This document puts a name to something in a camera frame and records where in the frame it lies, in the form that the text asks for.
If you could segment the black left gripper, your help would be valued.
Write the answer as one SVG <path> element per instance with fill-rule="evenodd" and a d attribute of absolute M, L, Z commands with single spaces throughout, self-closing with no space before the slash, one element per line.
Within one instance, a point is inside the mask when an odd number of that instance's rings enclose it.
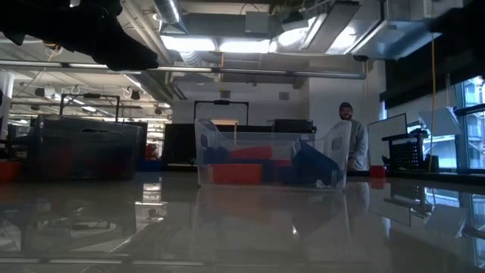
<path fill-rule="evenodd" d="M 158 67 L 157 53 L 121 35 L 120 0 L 41 0 L 41 6 L 56 13 L 47 17 L 53 34 L 44 43 L 81 52 L 113 71 Z"/>

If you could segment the smoky grey plastic bin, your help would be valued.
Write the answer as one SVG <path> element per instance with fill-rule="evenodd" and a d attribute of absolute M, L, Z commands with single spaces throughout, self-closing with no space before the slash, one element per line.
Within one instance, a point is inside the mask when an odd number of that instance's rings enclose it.
<path fill-rule="evenodd" d="M 128 180 L 136 172 L 141 127 L 40 115 L 27 135 L 26 166 L 52 180 Z"/>

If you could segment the long red-orange toy brick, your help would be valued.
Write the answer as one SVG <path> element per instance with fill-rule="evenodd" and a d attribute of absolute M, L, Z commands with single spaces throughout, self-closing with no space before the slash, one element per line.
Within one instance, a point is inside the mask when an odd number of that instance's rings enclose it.
<path fill-rule="evenodd" d="M 0 162 L 0 184 L 10 183 L 19 178 L 21 162 Z"/>
<path fill-rule="evenodd" d="M 250 146 L 230 152 L 231 159 L 272 159 L 271 146 Z"/>
<path fill-rule="evenodd" d="M 256 185 L 261 183 L 263 167 L 259 164 L 214 164 L 211 170 L 215 184 Z"/>

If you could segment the ceiling light panel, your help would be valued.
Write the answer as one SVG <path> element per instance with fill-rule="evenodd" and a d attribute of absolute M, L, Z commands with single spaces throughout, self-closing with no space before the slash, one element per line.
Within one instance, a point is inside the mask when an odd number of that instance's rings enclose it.
<path fill-rule="evenodd" d="M 208 52 L 216 49 L 213 40 L 209 38 L 161 36 L 161 40 L 167 49 L 178 52 Z"/>
<path fill-rule="evenodd" d="M 258 53 L 267 54 L 270 47 L 270 40 L 265 39 L 261 41 L 228 41 L 223 42 L 219 50 L 221 52 L 229 53 Z"/>

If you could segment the black monitor panel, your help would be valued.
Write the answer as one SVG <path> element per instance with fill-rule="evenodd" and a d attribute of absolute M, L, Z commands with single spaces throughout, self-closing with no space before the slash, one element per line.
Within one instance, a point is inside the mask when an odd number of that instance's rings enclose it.
<path fill-rule="evenodd" d="M 196 162 L 194 124 L 167 124 L 164 130 L 163 164 L 190 164 Z"/>

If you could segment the clear plastic bin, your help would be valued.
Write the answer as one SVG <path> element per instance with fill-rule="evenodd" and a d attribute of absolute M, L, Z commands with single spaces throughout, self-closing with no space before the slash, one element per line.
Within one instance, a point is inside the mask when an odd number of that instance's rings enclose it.
<path fill-rule="evenodd" d="M 224 147 L 220 144 L 227 138 L 224 134 L 238 133 L 241 131 L 234 130 L 232 132 L 221 132 L 217 126 L 207 119 L 198 119 L 195 122 L 195 139 L 196 139 L 196 160 L 198 169 L 198 182 L 199 185 L 228 185 L 228 184 L 215 184 L 212 178 L 211 166 L 206 165 L 203 162 L 203 152 L 208 147 Z M 256 185 L 232 185 L 232 186 L 288 186 L 288 187 L 316 187 L 323 189 L 342 189 L 346 186 L 347 166 L 349 158 L 349 142 L 351 133 L 351 123 L 349 121 L 341 121 L 332 127 L 328 133 L 308 143 L 316 148 L 318 151 L 324 153 L 329 158 L 333 159 L 343 172 L 343 179 L 335 186 L 324 186 L 321 182 L 316 184 L 299 184 L 299 185 L 285 185 L 279 183 L 277 180 L 272 184 L 260 184 Z M 259 164 L 262 162 L 241 162 L 229 160 L 227 164 Z"/>

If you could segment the long horizontal ceiling pipe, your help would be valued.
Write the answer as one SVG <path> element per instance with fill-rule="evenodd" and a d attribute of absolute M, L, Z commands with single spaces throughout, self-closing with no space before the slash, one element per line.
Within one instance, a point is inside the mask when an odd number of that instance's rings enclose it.
<path fill-rule="evenodd" d="M 86 64 L 86 63 L 68 63 L 68 62 L 51 62 L 51 61 L 15 61 L 1 60 L 2 67 L 25 67 L 25 68 L 52 68 L 55 70 L 97 70 L 113 71 L 115 73 L 128 72 L 131 74 L 140 74 L 142 71 L 162 71 L 162 72 L 180 72 L 180 73 L 199 73 L 199 74 L 255 74 L 278 77 L 312 77 L 312 78 L 335 78 L 349 80 L 363 80 L 367 74 L 332 72 L 332 71 L 286 71 L 271 69 L 249 69 L 249 68 L 231 68 L 231 67 L 188 67 L 188 66 L 158 66 L 149 69 L 121 69 L 112 70 L 105 64 Z"/>

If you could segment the white column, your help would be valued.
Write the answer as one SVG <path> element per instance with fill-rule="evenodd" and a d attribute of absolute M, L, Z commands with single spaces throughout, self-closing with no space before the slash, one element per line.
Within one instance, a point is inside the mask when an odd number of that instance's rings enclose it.
<path fill-rule="evenodd" d="M 15 76 L 11 72 L 0 71 L 0 123 L 8 119 L 11 99 L 13 95 Z"/>

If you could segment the grey ceiling box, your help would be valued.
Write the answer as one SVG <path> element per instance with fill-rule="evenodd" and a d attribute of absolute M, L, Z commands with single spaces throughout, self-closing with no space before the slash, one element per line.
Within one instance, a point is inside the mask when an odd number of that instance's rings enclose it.
<path fill-rule="evenodd" d="M 245 32 L 251 34 L 267 34 L 268 33 L 268 18 L 269 14 L 260 11 L 247 11 Z"/>

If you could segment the black box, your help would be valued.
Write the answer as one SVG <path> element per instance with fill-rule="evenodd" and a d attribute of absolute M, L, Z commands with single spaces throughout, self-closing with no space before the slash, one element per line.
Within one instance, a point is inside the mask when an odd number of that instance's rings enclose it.
<path fill-rule="evenodd" d="M 316 127 L 311 120 L 301 119 L 275 119 L 274 132 L 276 133 L 314 133 Z"/>

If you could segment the black perforated crate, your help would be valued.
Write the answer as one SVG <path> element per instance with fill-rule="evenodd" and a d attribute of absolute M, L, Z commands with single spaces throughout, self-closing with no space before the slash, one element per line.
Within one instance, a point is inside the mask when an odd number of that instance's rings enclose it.
<path fill-rule="evenodd" d="M 404 133 L 383 137 L 389 146 L 389 167 L 391 171 L 424 171 L 423 142 L 426 131 Z"/>

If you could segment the black station frame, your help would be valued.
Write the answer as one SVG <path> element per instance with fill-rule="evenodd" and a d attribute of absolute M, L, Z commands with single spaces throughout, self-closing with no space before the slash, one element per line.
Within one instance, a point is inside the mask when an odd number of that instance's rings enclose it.
<path fill-rule="evenodd" d="M 197 100 L 194 101 L 193 119 L 207 119 L 216 125 L 248 125 L 249 103 Z"/>
<path fill-rule="evenodd" d="M 111 117 L 114 118 L 114 122 L 117 123 L 119 120 L 119 111 L 120 111 L 120 96 L 114 96 L 114 95 L 103 95 L 99 93 L 84 93 L 84 94 L 72 94 L 72 93 L 63 93 L 61 94 L 61 101 L 59 105 L 59 115 L 63 115 L 64 113 L 64 108 L 68 105 L 68 102 L 65 103 L 64 100 L 67 97 L 71 97 L 71 101 L 73 102 L 75 98 L 77 97 L 83 97 L 84 99 L 115 99 L 116 100 L 116 105 L 115 105 L 115 114 L 112 115 Z"/>

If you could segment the silver ventilation duct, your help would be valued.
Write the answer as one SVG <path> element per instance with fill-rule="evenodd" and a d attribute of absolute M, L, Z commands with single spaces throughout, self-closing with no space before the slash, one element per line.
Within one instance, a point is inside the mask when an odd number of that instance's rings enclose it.
<path fill-rule="evenodd" d="M 183 23 L 183 9 L 177 0 L 153 0 L 161 19 L 162 33 L 167 27 L 173 27 L 181 33 L 188 31 Z"/>

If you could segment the large white air duct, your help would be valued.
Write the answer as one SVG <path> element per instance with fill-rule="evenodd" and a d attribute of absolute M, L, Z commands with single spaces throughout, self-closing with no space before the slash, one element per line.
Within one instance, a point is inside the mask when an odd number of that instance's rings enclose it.
<path fill-rule="evenodd" d="M 433 19 L 467 3 L 468 0 L 359 0 L 358 11 L 326 53 L 380 60 L 404 58 L 440 36 L 429 31 Z"/>

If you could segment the black aluminium table frame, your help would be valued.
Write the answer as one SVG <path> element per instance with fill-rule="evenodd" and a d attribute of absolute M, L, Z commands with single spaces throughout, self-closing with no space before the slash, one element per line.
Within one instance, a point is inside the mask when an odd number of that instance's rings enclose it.
<path fill-rule="evenodd" d="M 449 184 L 461 184 L 485 187 L 485 173 L 462 174 L 462 173 L 427 173 L 415 171 L 347 171 L 347 177 L 366 177 L 371 179 L 402 178 L 408 180 L 424 180 Z"/>

